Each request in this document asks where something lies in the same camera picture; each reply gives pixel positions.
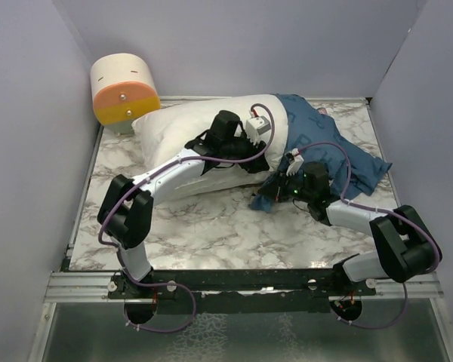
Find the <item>white marble surface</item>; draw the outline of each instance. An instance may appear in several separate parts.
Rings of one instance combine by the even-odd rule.
[[[341,134],[372,155],[381,156],[363,103],[315,103],[334,117]],[[104,131],[87,200],[75,240],[70,270],[109,270],[119,264],[115,250],[97,241],[97,211],[110,180],[119,173],[144,172],[139,140]],[[272,213],[248,209],[254,188],[236,188],[169,201],[155,207],[145,245],[156,269],[330,267],[354,254],[374,249],[373,240],[349,229],[313,221],[292,203]],[[371,197],[356,201],[395,207],[387,177]]]

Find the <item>cylindrical object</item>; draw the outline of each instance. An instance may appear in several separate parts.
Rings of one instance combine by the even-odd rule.
[[[97,120],[118,133],[131,133],[134,119],[159,109],[148,65],[133,54],[111,54],[91,68],[92,104]]]

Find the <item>white wall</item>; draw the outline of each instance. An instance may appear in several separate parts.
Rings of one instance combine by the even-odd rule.
[[[48,0],[0,1],[0,362],[29,353],[97,122],[89,63]]]
[[[453,318],[453,0],[429,0],[372,101],[403,203],[444,252],[439,277]]]
[[[372,97],[425,0],[54,2],[92,60],[141,56],[163,96]]]

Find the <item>blue cloth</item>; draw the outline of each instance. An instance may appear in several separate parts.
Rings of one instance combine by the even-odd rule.
[[[379,157],[373,157],[367,152],[353,145],[341,136],[334,119],[323,115],[314,109],[304,98],[296,95],[276,94],[287,112],[288,136],[285,144],[285,153],[301,146],[314,142],[329,141],[337,143],[349,155],[352,165],[352,176],[346,198],[353,199],[361,192],[371,195],[384,174],[390,169],[391,164],[384,162]],[[332,179],[331,192],[340,195],[347,178],[347,167],[342,152],[333,146],[316,146],[302,151],[305,162],[322,162]],[[280,171],[286,171],[288,162],[282,159]],[[269,212],[273,200],[262,195],[256,195],[250,204],[253,210]]]

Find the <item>purple cable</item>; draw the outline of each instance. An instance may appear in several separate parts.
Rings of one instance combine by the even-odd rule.
[[[406,310],[408,309],[408,290],[406,289],[406,284],[402,284],[402,288],[405,292],[405,298],[404,298],[404,301],[402,303],[402,309],[401,309],[401,312],[389,323],[386,323],[386,324],[383,324],[383,325],[380,325],[380,326],[365,326],[364,324],[356,324],[356,323],[353,323],[352,321],[346,321],[345,319],[339,317],[337,314],[335,314],[335,312],[331,309],[331,312],[334,313],[334,315],[337,317],[337,319],[339,321],[341,321],[342,323],[345,323],[345,324],[349,324],[350,326],[353,326],[353,327],[356,327],[356,328],[360,328],[362,330],[383,330],[385,328],[389,328],[389,327],[392,327],[394,324],[398,323],[399,320],[401,319],[401,317],[406,313]]]
[[[354,206],[354,207],[357,207],[358,209],[361,209],[361,210],[374,211],[374,212],[378,212],[378,213],[387,213],[387,214],[389,214],[391,216],[394,216],[397,219],[403,221],[404,223],[406,223],[409,226],[411,226],[414,230],[416,230],[417,232],[422,234],[426,238],[428,243],[430,243],[430,246],[433,248],[433,253],[434,253],[434,256],[435,256],[435,260],[433,262],[433,265],[430,268],[427,269],[427,273],[434,272],[435,269],[439,265],[439,251],[438,251],[438,247],[436,247],[435,241],[433,240],[433,238],[431,238],[431,236],[428,235],[427,232],[425,232],[421,227],[416,225],[411,220],[406,219],[404,216],[401,216],[401,215],[395,213],[392,210],[381,209],[381,208],[378,208],[378,207],[371,207],[371,206],[365,206],[365,205],[361,205],[361,204],[356,204],[354,202],[351,202],[351,201],[347,200],[344,197],[346,192],[347,192],[347,188],[349,187],[350,177],[352,175],[352,165],[350,163],[349,155],[347,154],[347,152],[342,147],[340,147],[338,144],[333,143],[333,142],[315,142],[315,143],[311,143],[311,144],[309,144],[307,146],[300,147],[298,149],[298,151],[302,152],[303,150],[309,149],[310,147],[320,146],[320,145],[330,145],[330,146],[334,146],[334,147],[338,148],[343,153],[343,155],[344,155],[344,157],[346,159],[347,179],[346,179],[346,183],[345,183],[344,188],[342,189],[342,192],[341,192],[341,195],[340,195],[341,201],[344,202],[348,206]]]
[[[195,161],[195,160],[214,161],[214,162],[220,162],[220,163],[226,163],[226,164],[243,164],[245,162],[250,162],[250,161],[256,160],[257,158],[261,157],[268,150],[270,145],[272,144],[273,137],[275,136],[275,120],[273,118],[272,112],[265,105],[263,105],[261,103],[255,103],[255,104],[253,104],[250,107],[250,110],[253,111],[255,107],[261,107],[262,109],[265,110],[265,112],[267,112],[267,114],[270,117],[270,125],[271,125],[271,128],[272,128],[271,133],[270,133],[270,138],[269,138],[267,144],[256,155],[253,155],[253,156],[251,156],[249,158],[243,158],[241,160],[224,160],[222,158],[215,158],[215,157],[189,156],[189,157],[185,157],[185,158],[183,158],[181,160],[172,161],[169,164],[166,164],[165,166],[159,168],[156,172],[151,174],[148,179],[143,179],[139,183],[137,183],[136,185],[131,187],[118,200],[118,202],[114,205],[114,207],[111,209],[111,211],[107,214],[106,218],[104,219],[103,225],[100,227],[100,230],[99,230],[99,235],[97,236],[97,238],[99,240],[99,243],[102,244],[102,245],[106,245],[108,247],[116,247],[116,248],[118,248],[117,257],[118,257],[119,264],[123,268],[123,272],[126,274],[126,276],[129,278],[129,280],[133,284],[135,284],[135,285],[137,285],[139,287],[166,287],[168,285],[174,285],[176,287],[179,287],[179,288],[184,289],[185,291],[187,291],[188,294],[191,297],[192,302],[193,302],[193,308],[192,308],[191,317],[189,318],[189,320],[186,323],[181,324],[179,327],[171,328],[169,330],[160,330],[160,329],[157,329],[157,328],[148,327],[146,325],[132,324],[133,327],[139,328],[141,330],[148,330],[150,332],[156,332],[156,333],[174,333],[174,332],[179,332],[180,330],[183,330],[184,328],[188,327],[194,321],[195,316],[196,316],[196,301],[195,301],[195,296],[193,295],[193,292],[190,289],[188,289],[188,287],[186,287],[186,286],[184,286],[182,284],[176,284],[176,283],[175,284],[173,284],[173,283],[151,283],[151,284],[150,283],[141,283],[140,281],[137,281],[136,279],[134,279],[132,277],[131,273],[129,273],[129,271],[126,269],[124,261],[122,260],[121,254],[119,252],[119,245],[117,243],[113,243],[113,242],[110,242],[110,241],[103,240],[103,234],[106,231],[107,226],[109,225],[109,222],[112,219],[112,216],[117,212],[117,210],[120,208],[122,203],[124,201],[126,201],[133,193],[135,193],[136,190],[138,190],[141,186],[143,186],[144,184],[150,182],[151,179],[154,179],[155,177],[157,177],[161,173],[165,172],[166,170],[170,169],[171,167],[173,167],[176,164],[179,164],[179,163],[182,163],[182,162],[185,162],[185,161]],[[125,312],[125,318],[128,320],[128,323],[131,324],[131,321],[128,319],[128,316],[127,316],[126,312]]]
[[[434,240],[422,228],[420,228],[418,225],[414,224],[412,221],[406,219],[404,216],[401,216],[401,215],[399,215],[399,214],[397,214],[397,213],[395,213],[395,212],[393,212],[391,210],[365,206],[365,205],[356,204],[354,202],[350,202],[349,200],[346,200],[346,198],[344,196],[346,194],[347,188],[349,187],[350,177],[352,175],[352,165],[350,163],[349,155],[347,154],[347,152],[342,147],[340,147],[338,144],[333,143],[333,142],[315,142],[315,143],[311,143],[309,145],[300,147],[298,149],[298,151],[300,153],[300,152],[302,152],[302,151],[304,151],[306,149],[309,149],[310,147],[315,147],[315,146],[320,146],[320,145],[330,145],[330,146],[334,146],[334,147],[338,148],[342,152],[342,154],[344,155],[344,158],[346,159],[347,179],[346,179],[346,183],[345,183],[344,188],[342,189],[342,192],[341,192],[341,195],[340,195],[340,198],[341,198],[342,202],[344,202],[348,206],[357,207],[358,209],[362,209],[362,210],[374,211],[374,212],[378,212],[378,213],[387,213],[389,215],[392,215],[392,216],[396,217],[397,219],[400,219],[401,221],[405,222],[406,224],[408,224],[412,228],[414,228],[417,232],[422,234],[427,239],[427,241],[430,243],[431,247],[433,248],[433,252],[435,254],[434,263],[427,270],[427,273],[434,272],[434,270],[438,267],[438,264],[439,264],[439,251],[438,251],[438,248],[436,247],[436,243],[434,242]],[[402,288],[403,288],[403,290],[405,292],[405,298],[404,298],[402,310],[389,323],[386,323],[386,324],[383,324],[383,325],[380,325],[380,326],[371,327],[371,326],[366,326],[366,325],[363,325],[363,324],[356,324],[356,323],[353,323],[352,321],[349,322],[349,321],[346,321],[346,320],[344,320],[344,319],[342,319],[340,317],[338,317],[338,318],[339,318],[340,321],[344,322],[345,324],[349,324],[350,326],[361,328],[361,329],[364,329],[364,330],[383,330],[384,328],[389,328],[389,327],[393,326],[394,324],[396,324],[401,319],[401,317],[404,315],[404,313],[406,313],[406,310],[408,308],[408,290],[406,289],[406,284],[403,283],[402,284]]]

